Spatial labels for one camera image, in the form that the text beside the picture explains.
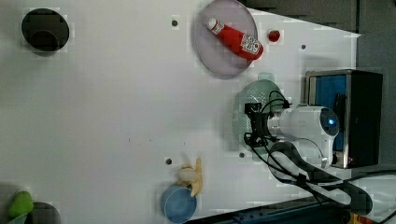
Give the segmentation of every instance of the red object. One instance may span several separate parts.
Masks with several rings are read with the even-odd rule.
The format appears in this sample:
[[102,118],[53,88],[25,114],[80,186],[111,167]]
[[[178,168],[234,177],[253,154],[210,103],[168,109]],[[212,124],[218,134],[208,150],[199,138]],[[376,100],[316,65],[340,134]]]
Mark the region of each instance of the red object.
[[268,39],[271,42],[276,42],[280,38],[280,32],[279,31],[271,31],[270,34],[268,34]]
[[255,38],[211,18],[207,28],[213,32],[233,53],[239,57],[256,60],[262,56],[264,47]]
[[361,224],[373,224],[373,221],[371,219],[367,218],[367,217],[358,216],[358,221]]

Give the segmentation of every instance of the blue bowl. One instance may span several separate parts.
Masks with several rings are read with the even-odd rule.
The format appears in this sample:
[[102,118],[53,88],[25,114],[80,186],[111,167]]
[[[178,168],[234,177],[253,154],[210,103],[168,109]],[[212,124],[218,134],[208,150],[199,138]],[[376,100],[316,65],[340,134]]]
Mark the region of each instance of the blue bowl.
[[197,199],[191,197],[191,190],[171,186],[161,197],[163,214],[173,223],[185,223],[194,215]]

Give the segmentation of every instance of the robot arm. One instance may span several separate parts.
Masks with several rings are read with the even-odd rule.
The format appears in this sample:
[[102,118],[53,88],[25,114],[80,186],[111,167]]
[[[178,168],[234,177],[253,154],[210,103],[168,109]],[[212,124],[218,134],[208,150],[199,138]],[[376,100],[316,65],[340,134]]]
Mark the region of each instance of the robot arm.
[[287,108],[269,116],[267,128],[273,137],[291,141],[309,163],[323,169],[332,164],[332,143],[339,124],[330,109],[322,106]]
[[268,139],[276,140],[271,149],[267,148],[267,160],[263,160],[276,179],[377,222],[393,216],[396,210],[396,188],[393,187],[396,186],[396,175],[342,180],[325,172],[332,163],[332,144],[339,131],[338,118],[330,109],[298,106],[268,114],[248,115],[253,132],[251,139],[245,140],[259,158],[251,143],[260,143],[255,139],[264,139],[264,143]]

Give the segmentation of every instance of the black box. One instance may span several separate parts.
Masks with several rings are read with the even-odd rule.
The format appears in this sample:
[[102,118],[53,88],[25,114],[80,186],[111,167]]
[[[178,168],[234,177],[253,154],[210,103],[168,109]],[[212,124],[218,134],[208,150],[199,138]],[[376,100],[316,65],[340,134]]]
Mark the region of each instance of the black box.
[[333,165],[378,164],[382,75],[358,70],[306,72],[305,102],[333,110],[340,121]]

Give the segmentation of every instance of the black cable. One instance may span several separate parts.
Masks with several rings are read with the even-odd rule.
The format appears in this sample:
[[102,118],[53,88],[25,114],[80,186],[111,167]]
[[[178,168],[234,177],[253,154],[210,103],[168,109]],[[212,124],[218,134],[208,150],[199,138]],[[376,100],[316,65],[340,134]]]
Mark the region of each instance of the black cable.
[[270,91],[270,99],[271,99],[271,95],[272,95],[272,93],[273,92],[276,92],[276,93],[278,93],[279,95],[281,95],[282,96],[282,98],[283,98],[283,100],[285,100],[286,101],[286,98],[285,98],[285,96],[282,94],[282,92],[280,92],[280,91]]
[[387,216],[384,220],[378,222],[378,224],[384,224],[387,221],[389,221],[391,218],[393,218],[394,216],[396,216],[396,210],[394,212],[392,212],[389,216]]
[[279,171],[280,173],[282,173],[282,174],[285,175],[285,173],[286,173],[287,171],[283,171],[283,170],[281,170],[281,168],[277,168],[277,167],[275,167],[273,164],[270,164],[268,161],[266,161],[266,160],[256,151],[256,149],[254,149],[254,147],[252,147],[252,146],[249,146],[249,147],[250,147],[251,150],[254,152],[254,154],[256,154],[256,156],[257,156],[261,161],[263,161],[267,166],[269,166],[269,167],[273,168],[274,170],[277,170],[277,171]]
[[262,109],[261,109],[261,112],[263,112],[264,111],[264,109],[269,105],[269,104],[271,104],[271,103],[273,103],[273,102],[276,102],[276,101],[282,101],[282,102],[285,102],[285,100],[284,99],[279,99],[279,98],[277,98],[277,99],[274,99],[274,100],[270,100],[270,101],[268,101],[268,103],[267,104],[265,104],[263,107],[262,107]]
[[267,151],[268,156],[275,162],[275,164],[276,164],[280,169],[284,170],[284,171],[287,173],[287,175],[292,176],[292,173],[290,173],[285,167],[283,167],[283,166],[274,158],[274,156],[272,155],[272,153],[270,152],[270,150],[268,149],[268,147],[267,147],[266,145],[264,145],[264,148],[265,148],[265,151]]

